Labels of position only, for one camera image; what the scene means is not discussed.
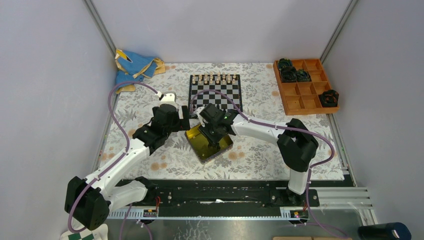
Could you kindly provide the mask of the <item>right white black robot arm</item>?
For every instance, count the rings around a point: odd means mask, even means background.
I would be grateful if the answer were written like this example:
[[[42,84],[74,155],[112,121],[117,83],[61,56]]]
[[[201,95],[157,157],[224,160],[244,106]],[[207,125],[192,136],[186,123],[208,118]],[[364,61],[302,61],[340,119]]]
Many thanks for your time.
[[[198,107],[194,113],[200,120],[199,131],[211,147],[217,147],[227,135],[252,137],[276,145],[283,162],[290,169],[287,201],[299,206],[307,199],[305,191],[309,167],[319,144],[300,120],[293,118],[286,124],[292,129],[281,129],[275,123],[244,118],[235,109],[224,111],[213,104]]]

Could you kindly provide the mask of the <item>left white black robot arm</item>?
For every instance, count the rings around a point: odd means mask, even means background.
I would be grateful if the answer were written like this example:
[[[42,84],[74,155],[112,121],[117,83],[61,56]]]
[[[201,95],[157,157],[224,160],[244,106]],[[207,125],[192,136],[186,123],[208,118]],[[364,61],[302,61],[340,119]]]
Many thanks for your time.
[[[124,186],[117,183],[139,162],[165,144],[171,133],[190,129],[188,106],[161,104],[152,109],[150,122],[138,128],[127,145],[105,165],[84,178],[75,176],[67,184],[64,210],[72,233],[95,230],[110,212],[133,202],[152,204],[155,192],[140,180]]]

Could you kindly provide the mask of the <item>yellow metal tray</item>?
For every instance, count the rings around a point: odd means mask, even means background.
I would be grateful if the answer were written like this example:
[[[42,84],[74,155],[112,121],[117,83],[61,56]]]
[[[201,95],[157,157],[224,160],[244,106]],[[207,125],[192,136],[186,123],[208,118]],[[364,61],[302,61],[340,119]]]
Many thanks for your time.
[[[200,126],[201,124],[199,123],[190,130],[187,130],[185,132],[185,136],[199,162],[202,165],[205,165],[217,156],[230,150],[233,146],[233,141],[229,135],[226,135],[219,141],[219,148],[212,147],[206,137],[200,132]]]

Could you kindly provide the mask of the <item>black white chess board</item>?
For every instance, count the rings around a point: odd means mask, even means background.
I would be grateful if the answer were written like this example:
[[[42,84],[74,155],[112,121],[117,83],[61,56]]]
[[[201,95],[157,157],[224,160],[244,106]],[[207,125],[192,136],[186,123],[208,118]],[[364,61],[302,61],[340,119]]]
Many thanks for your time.
[[[188,108],[194,112],[208,104],[227,111],[237,106],[243,110],[241,81],[238,85],[189,85]]]

